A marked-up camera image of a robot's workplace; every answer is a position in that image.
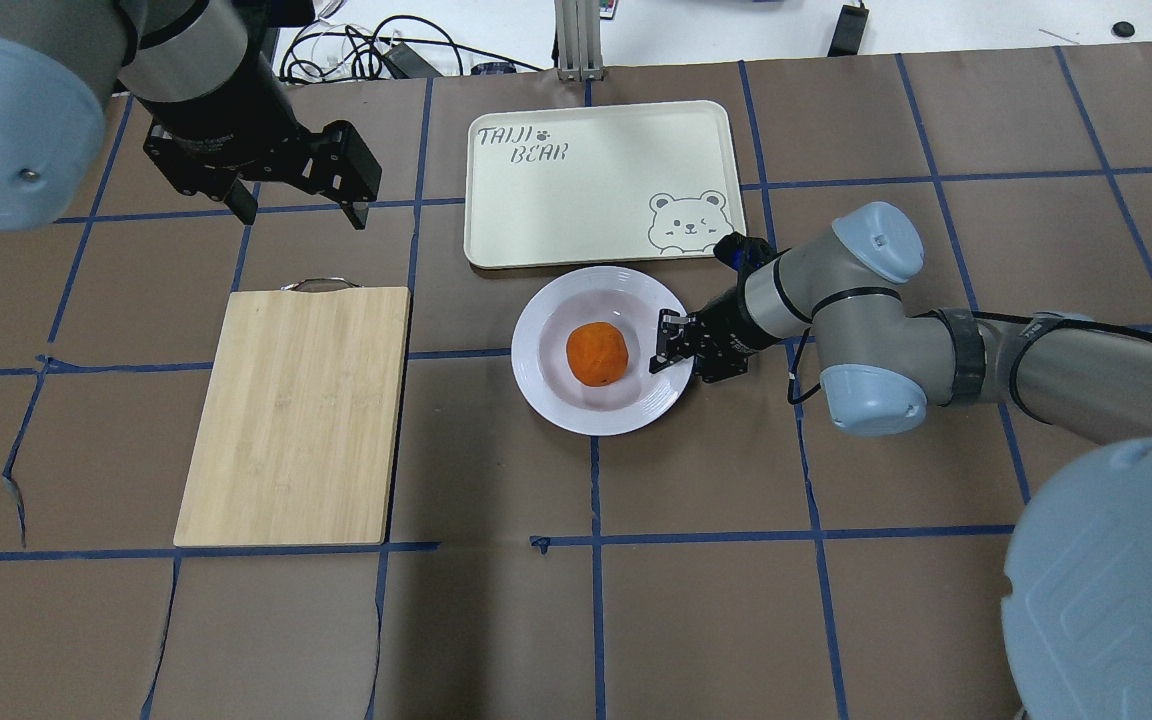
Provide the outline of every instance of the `cartoon bear face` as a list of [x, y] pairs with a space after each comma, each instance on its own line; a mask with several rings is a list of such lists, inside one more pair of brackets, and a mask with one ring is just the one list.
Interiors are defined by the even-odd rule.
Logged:
[[723, 236], [735, 232], [723, 209], [727, 199], [718, 191], [700, 197], [675, 197], [665, 192], [652, 196], [652, 229], [647, 241], [661, 255], [710, 250]]

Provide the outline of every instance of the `white plate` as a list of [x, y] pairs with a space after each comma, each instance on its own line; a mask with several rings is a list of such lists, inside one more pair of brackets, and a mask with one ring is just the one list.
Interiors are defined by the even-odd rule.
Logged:
[[708, 255], [745, 232], [727, 109], [530, 109], [468, 132], [465, 257], [480, 268]]
[[[691, 361], [649, 373], [657, 319], [681, 302], [636, 270], [600, 265], [554, 279], [526, 303], [513, 327], [513, 377], [550, 423], [573, 433], [614, 435], [659, 418], [682, 395]], [[567, 336], [585, 323], [611, 323], [626, 336], [630, 366], [607, 387], [588, 387], [567, 365]]]

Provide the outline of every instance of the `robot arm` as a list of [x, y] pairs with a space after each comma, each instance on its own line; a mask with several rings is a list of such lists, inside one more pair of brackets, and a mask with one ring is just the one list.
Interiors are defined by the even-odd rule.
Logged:
[[145, 151], [179, 192], [251, 223], [242, 181], [287, 182], [364, 227], [376, 157], [343, 120], [297, 122], [229, 0], [0, 0], [0, 229], [63, 213], [100, 152], [115, 78], [154, 118]]
[[852, 434], [918, 427], [927, 406], [1010, 400], [1094, 442], [1152, 435], [1152, 336], [1063, 314], [905, 316], [899, 288], [923, 244], [886, 202], [774, 258], [735, 233], [714, 252], [736, 286], [685, 318], [662, 310], [652, 372], [695, 356], [696, 374], [721, 381], [810, 325], [831, 418]]

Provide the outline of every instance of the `orange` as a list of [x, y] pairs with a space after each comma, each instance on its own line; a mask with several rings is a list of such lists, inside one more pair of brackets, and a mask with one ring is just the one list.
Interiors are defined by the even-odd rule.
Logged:
[[590, 387], [609, 386], [630, 366], [626, 336], [611, 323], [581, 325], [567, 336], [567, 365], [577, 381]]

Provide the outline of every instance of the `light blue joint cap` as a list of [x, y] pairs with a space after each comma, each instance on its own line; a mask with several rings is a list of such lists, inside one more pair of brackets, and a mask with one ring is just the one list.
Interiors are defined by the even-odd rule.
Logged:
[[104, 136], [105, 114], [86, 83], [0, 37], [0, 229], [60, 218]]
[[905, 213], [887, 202], [839, 218], [833, 233], [842, 245], [887, 282], [902, 285], [923, 270], [923, 241]]
[[1011, 533], [1002, 637], [1036, 720], [1152, 720], [1152, 438], [1092, 450]]
[[873, 365], [831, 365], [820, 373], [829, 419], [842, 432], [879, 437], [914, 430], [927, 418], [927, 395], [901, 373]]

